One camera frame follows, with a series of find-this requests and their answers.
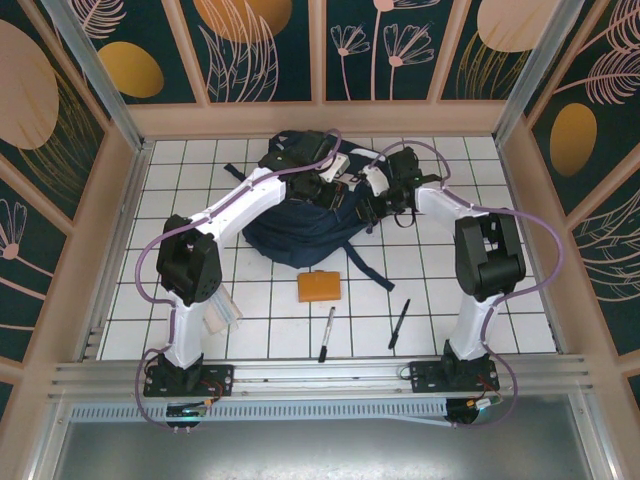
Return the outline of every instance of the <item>tile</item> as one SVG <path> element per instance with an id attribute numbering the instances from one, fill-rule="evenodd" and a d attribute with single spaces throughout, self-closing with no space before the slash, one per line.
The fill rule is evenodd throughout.
<path id="1" fill-rule="evenodd" d="M 427 145 L 434 146 L 432 137 L 404 137 L 404 140 L 413 140 L 422 143 L 426 143 Z M 413 148 L 413 151 L 416 152 L 418 159 L 420 160 L 435 160 L 436 154 L 429 150 L 427 147 L 423 147 L 420 145 L 412 145 L 410 143 L 406 144 L 407 147 Z"/>
<path id="2" fill-rule="evenodd" d="M 447 185 L 475 185 L 473 171 L 469 162 L 450 162 L 451 178 Z"/>
<path id="3" fill-rule="evenodd" d="M 456 251 L 453 245 L 425 245 L 420 250 L 426 278 L 456 277 Z"/>
<path id="4" fill-rule="evenodd" d="M 489 348 L 496 353 L 518 353 L 508 314 L 498 314 L 493 320 L 493 330 L 488 335 Z"/>
<path id="5" fill-rule="evenodd" d="M 407 315 L 429 315 L 427 288 L 424 280 L 395 280 L 396 287 L 389 292 L 391 317 L 398 318 L 407 299 L 411 299 Z"/>
<path id="6" fill-rule="evenodd" d="M 293 268 L 284 263 L 273 262 L 274 280 L 297 280 L 298 275 L 309 271 L 309 267 Z"/>
<path id="7" fill-rule="evenodd" d="M 189 140 L 182 163 L 213 163 L 216 140 Z"/>
<path id="8" fill-rule="evenodd" d="M 144 184 L 145 190 L 174 190 L 178 185 L 180 165 L 151 165 Z"/>
<path id="9" fill-rule="evenodd" d="M 162 348 L 169 340 L 169 322 L 166 320 L 153 320 L 149 322 L 145 351 L 149 348 Z"/>
<path id="10" fill-rule="evenodd" d="M 398 319 L 393 320 L 393 328 Z M 405 317 L 395 347 L 396 355 L 435 355 L 431 319 L 428 315 Z"/>
<path id="11" fill-rule="evenodd" d="M 371 233 L 367 233 L 367 229 L 363 228 L 351 237 L 349 243 L 354 247 L 360 245 L 382 245 L 382 226 L 378 223 L 373 227 Z"/>
<path id="12" fill-rule="evenodd" d="M 466 160 L 469 158 L 462 137 L 436 137 L 435 144 L 445 160 Z"/>
<path id="13" fill-rule="evenodd" d="M 471 167 L 478 185 L 506 185 L 507 179 L 500 160 L 473 161 Z"/>
<path id="14" fill-rule="evenodd" d="M 271 280 L 273 261 L 254 248 L 241 248 L 236 257 L 236 282 Z"/>
<path id="15" fill-rule="evenodd" d="M 469 157 L 488 160 L 498 158 L 496 145 L 492 137 L 465 137 Z"/>
<path id="16" fill-rule="evenodd" d="M 140 359 L 148 324 L 148 320 L 111 322 L 102 351 L 102 360 Z"/>
<path id="17" fill-rule="evenodd" d="M 190 217 L 208 207 L 209 190 L 178 190 L 173 204 L 173 213 Z"/>
<path id="18" fill-rule="evenodd" d="M 386 277 L 386 271 L 384 269 L 384 252 L 382 247 L 356 247 L 354 249 L 358 255 L 364 260 L 367 266 L 373 268 L 383 277 Z M 349 280 L 354 279 L 369 279 L 356 264 L 349 259 Z"/>
<path id="19" fill-rule="evenodd" d="M 391 324 L 388 317 L 352 318 L 354 357 L 388 357 Z"/>
<path id="20" fill-rule="evenodd" d="M 233 275 L 236 270 L 236 249 L 223 248 L 220 255 L 220 264 L 222 266 L 222 278 L 225 281 L 233 281 Z"/>
<path id="21" fill-rule="evenodd" d="M 244 320 L 229 333 L 228 359 L 267 358 L 269 320 Z"/>
<path id="22" fill-rule="evenodd" d="M 242 312 L 242 318 L 268 318 L 271 282 L 236 283 L 233 301 Z"/>
<path id="23" fill-rule="evenodd" d="M 440 168 L 440 163 L 436 160 L 420 160 L 418 166 L 423 175 L 435 174 L 442 176 L 443 169 Z"/>
<path id="24" fill-rule="evenodd" d="M 247 147 L 247 162 L 259 162 L 269 153 L 268 138 L 251 138 Z"/>
<path id="25" fill-rule="evenodd" d="M 171 190 L 150 190 L 142 192 L 136 217 L 169 218 L 175 196 L 176 192 Z"/>
<path id="26" fill-rule="evenodd" d="M 153 296 L 155 284 L 143 284 L 147 293 Z M 140 296 L 134 284 L 118 287 L 118 297 L 111 318 L 114 320 L 149 320 L 151 304 Z"/>
<path id="27" fill-rule="evenodd" d="M 436 355 L 442 355 L 444 353 L 444 343 L 449 336 L 451 336 L 451 333 L 453 333 L 457 321 L 457 315 L 436 315 L 431 317 L 436 344 Z"/>
<path id="28" fill-rule="evenodd" d="M 449 187 L 449 190 L 469 203 L 480 205 L 480 197 L 478 197 L 478 190 L 476 187 L 461 187 L 458 185 L 453 185 Z"/>
<path id="29" fill-rule="evenodd" d="M 227 330 L 209 334 L 207 327 L 202 324 L 202 353 L 205 360 L 221 360 L 226 358 L 227 354 Z"/>
<path id="30" fill-rule="evenodd" d="M 244 163 L 247 157 L 247 140 L 218 140 L 216 163 Z"/>
<path id="31" fill-rule="evenodd" d="M 420 247 L 384 247 L 387 278 L 423 278 Z"/>
<path id="32" fill-rule="evenodd" d="M 349 282 L 343 280 L 340 282 L 340 290 L 342 297 L 340 300 L 330 300 L 327 302 L 311 302 L 311 316 L 312 317 L 329 317 L 329 311 L 331 307 L 336 307 L 336 317 L 348 317 L 349 316 Z"/>
<path id="33" fill-rule="evenodd" d="M 212 164 L 186 164 L 180 171 L 179 190 L 206 190 L 211 180 Z"/>
<path id="34" fill-rule="evenodd" d="M 349 282 L 351 315 L 389 315 L 389 301 L 385 292 L 384 288 L 372 280 Z"/>
<path id="35" fill-rule="evenodd" d="M 309 317 L 309 303 L 298 301 L 298 282 L 273 282 L 270 318 Z"/>
<path id="36" fill-rule="evenodd" d="M 526 277 L 516 285 L 516 292 L 525 288 L 533 287 L 536 284 L 535 278 Z M 531 292 L 521 297 L 507 300 L 507 307 L 510 313 L 542 313 L 544 306 L 539 292 Z"/>
<path id="37" fill-rule="evenodd" d="M 410 225 L 411 215 L 398 215 L 401 225 Z M 399 227 L 393 216 L 382 220 L 382 235 L 385 245 L 418 245 L 418 231 L 415 224 L 410 227 Z"/>
<path id="38" fill-rule="evenodd" d="M 213 206 L 226 197 L 231 189 L 227 190 L 209 190 L 209 199 L 207 200 L 207 207 Z"/>
<path id="39" fill-rule="evenodd" d="M 373 149 L 376 152 L 382 152 L 382 150 L 384 150 L 385 148 L 387 148 L 389 145 L 393 145 L 394 143 L 397 142 L 402 142 L 402 138 L 400 137 L 378 137 L 378 138 L 374 138 L 373 139 Z M 400 150 L 402 150 L 402 145 L 399 145 L 397 147 L 394 147 L 391 149 L 391 151 L 389 151 L 386 156 L 394 153 L 394 152 L 399 152 Z"/>
<path id="40" fill-rule="evenodd" d="M 450 278 L 427 279 L 427 294 L 431 315 L 454 314 L 460 312 L 462 289 L 458 280 Z"/>
<path id="41" fill-rule="evenodd" d="M 127 252 L 122 276 L 120 277 L 121 283 L 134 283 L 136 281 L 136 263 L 141 253 L 142 250 L 129 250 Z M 158 271 L 156 270 L 157 261 L 158 250 L 151 250 L 142 262 L 142 268 L 140 270 L 140 279 L 142 282 L 155 283 L 158 280 Z"/>
<path id="42" fill-rule="evenodd" d="M 151 164 L 182 163 L 185 143 L 184 140 L 162 140 L 156 142 L 153 147 Z"/>
<path id="43" fill-rule="evenodd" d="M 480 193 L 480 203 L 484 207 L 513 208 L 511 194 L 506 186 L 488 187 L 481 185 L 478 187 L 478 192 Z"/>
<path id="44" fill-rule="evenodd" d="M 366 137 L 343 137 L 347 142 L 355 143 L 359 147 L 371 150 L 373 148 L 373 139 Z"/>
<path id="45" fill-rule="evenodd" d="M 324 331 L 327 327 L 326 318 L 311 319 L 311 357 L 320 355 Z M 349 318 L 333 319 L 329 343 L 327 344 L 327 358 L 351 356 L 351 320 Z"/>
<path id="46" fill-rule="evenodd" d="M 269 358 L 309 358 L 309 318 L 271 320 Z"/>
<path id="47" fill-rule="evenodd" d="M 453 234 L 429 215 L 416 215 L 416 228 L 421 245 L 453 245 Z"/>
<path id="48" fill-rule="evenodd" d="M 136 220 L 129 248 L 145 248 L 151 243 L 151 240 L 155 240 L 162 235 L 166 221 L 165 218 Z"/>
<path id="49" fill-rule="evenodd" d="M 365 250 L 364 248 L 360 248 L 358 249 L 358 253 L 360 253 L 361 251 Z M 355 268 L 356 270 L 358 270 L 355 265 L 353 265 L 352 263 L 349 264 L 349 268 Z M 347 254 L 344 251 L 344 249 L 339 248 L 338 250 L 336 250 L 335 252 L 333 252 L 331 255 L 329 255 L 327 258 L 325 258 L 324 260 L 322 260 L 321 262 L 316 263 L 315 265 L 313 265 L 311 267 L 311 271 L 312 272 L 317 272 L 317 271 L 325 271 L 325 272 L 339 272 L 340 273 L 340 278 L 341 279 L 346 279 L 347 277 Z"/>
<path id="50" fill-rule="evenodd" d="M 520 353 L 556 352 L 549 322 L 544 314 L 511 315 Z"/>
<path id="51" fill-rule="evenodd" d="M 226 189 L 234 189 L 240 182 L 237 178 L 235 178 L 231 173 L 227 172 L 224 169 L 226 163 L 216 163 L 213 166 L 213 176 L 211 177 L 211 188 L 226 188 Z M 244 163 L 242 164 L 234 164 L 234 166 L 244 172 Z"/>

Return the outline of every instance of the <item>backpack strap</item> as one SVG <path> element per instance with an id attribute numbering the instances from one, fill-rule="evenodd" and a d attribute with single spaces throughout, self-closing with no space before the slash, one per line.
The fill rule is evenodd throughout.
<path id="1" fill-rule="evenodd" d="M 344 248 L 344 251 L 347 252 L 347 257 L 349 257 L 351 261 L 356 265 L 356 267 L 358 267 L 360 271 L 364 273 L 367 277 L 369 277 L 371 280 L 376 282 L 378 285 L 380 285 L 382 288 L 384 288 L 388 292 L 390 292 L 395 288 L 394 283 L 390 282 L 389 280 L 384 278 L 382 275 L 380 275 L 378 272 L 376 272 L 373 268 L 371 268 L 369 265 L 364 263 L 364 260 L 360 255 L 358 255 L 358 252 L 356 252 L 355 248 L 353 248 L 353 245 L 351 245 L 349 242 L 345 242 L 345 244 L 343 245 L 343 248 Z"/>
<path id="2" fill-rule="evenodd" d="M 242 173 L 240 170 L 238 170 L 234 165 L 230 163 L 226 164 L 224 166 L 224 169 L 227 172 L 229 172 L 231 175 L 233 175 L 235 178 L 240 180 L 241 182 L 247 178 L 244 173 Z M 355 264 L 355 266 L 358 267 L 360 271 L 364 273 L 367 277 L 369 277 L 371 280 L 373 280 L 374 282 L 376 282 L 378 285 L 380 285 L 382 288 L 384 288 L 389 292 L 395 288 L 394 283 L 390 282 L 389 280 L 384 278 L 382 275 L 380 275 L 378 272 L 376 272 L 373 268 L 371 268 L 369 265 L 367 265 L 365 261 L 362 259 L 362 257 L 358 255 L 358 252 L 356 252 L 356 250 L 353 248 L 353 246 L 349 242 L 345 242 L 345 244 L 342 247 L 347 253 L 347 256 Z"/>
<path id="3" fill-rule="evenodd" d="M 227 163 L 224 166 L 224 169 L 229 172 L 231 175 L 233 175 L 236 179 L 240 180 L 241 182 L 244 182 L 247 179 L 247 176 L 242 173 L 240 170 L 238 170 L 234 165 Z"/>

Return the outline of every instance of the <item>gray floor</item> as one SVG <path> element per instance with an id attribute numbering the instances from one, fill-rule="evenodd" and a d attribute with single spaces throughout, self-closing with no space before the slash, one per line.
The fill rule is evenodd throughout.
<path id="1" fill-rule="evenodd" d="M 501 406 L 490 410 L 502 415 Z M 209 423 L 186 436 L 142 423 L 73 424 L 56 473 L 59 480 L 591 478 L 561 397 L 522 398 L 507 422 L 474 431 L 283 421 Z"/>

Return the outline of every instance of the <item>line-drawn leaf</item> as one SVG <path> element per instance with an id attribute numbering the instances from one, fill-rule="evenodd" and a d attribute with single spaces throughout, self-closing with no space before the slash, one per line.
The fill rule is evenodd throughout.
<path id="1" fill-rule="evenodd" d="M 640 50 L 612 50 L 593 64 L 589 76 L 581 80 L 594 103 L 624 104 L 640 87 Z"/>
<path id="2" fill-rule="evenodd" d="M 213 34 L 200 28 L 209 53 L 207 89 L 214 102 L 270 101 L 278 85 L 278 53 L 273 34 L 262 17 L 245 2 L 243 18 L 231 0 L 202 2 Z"/>
<path id="3" fill-rule="evenodd" d="M 69 0 L 69 4 L 89 38 L 109 38 L 127 14 L 123 0 Z"/>
<path id="4" fill-rule="evenodd" d="M 607 41 L 618 52 L 640 48 L 640 0 L 620 0 L 605 32 Z"/>

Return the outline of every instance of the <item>floral wallpaper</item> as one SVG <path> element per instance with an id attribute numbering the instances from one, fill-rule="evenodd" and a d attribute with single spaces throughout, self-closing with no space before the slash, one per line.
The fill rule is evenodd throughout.
<path id="1" fill-rule="evenodd" d="M 425 100 L 451 2 L 327 1 L 326 100 Z"/>
<path id="2" fill-rule="evenodd" d="M 609 3 L 532 128 L 565 213 L 640 141 L 640 2 Z"/>
<path id="3" fill-rule="evenodd" d="M 443 100 L 506 100 L 558 0 L 472 0 Z"/>
<path id="4" fill-rule="evenodd" d="M 23 360 L 65 240 L 0 180 L 0 356 Z"/>
<path id="5" fill-rule="evenodd" d="M 195 102 L 162 2 L 68 3 L 125 103 Z M 59 34 L 58 39 L 65 46 Z"/>
<path id="6" fill-rule="evenodd" d="M 181 0 L 212 103 L 311 100 L 307 0 Z"/>
<path id="7" fill-rule="evenodd" d="M 0 58 L 0 157 L 74 218 L 104 131 L 17 2 L 0 4 Z"/>
<path id="8" fill-rule="evenodd" d="M 619 355 L 640 349 L 640 171 L 574 231 Z"/>

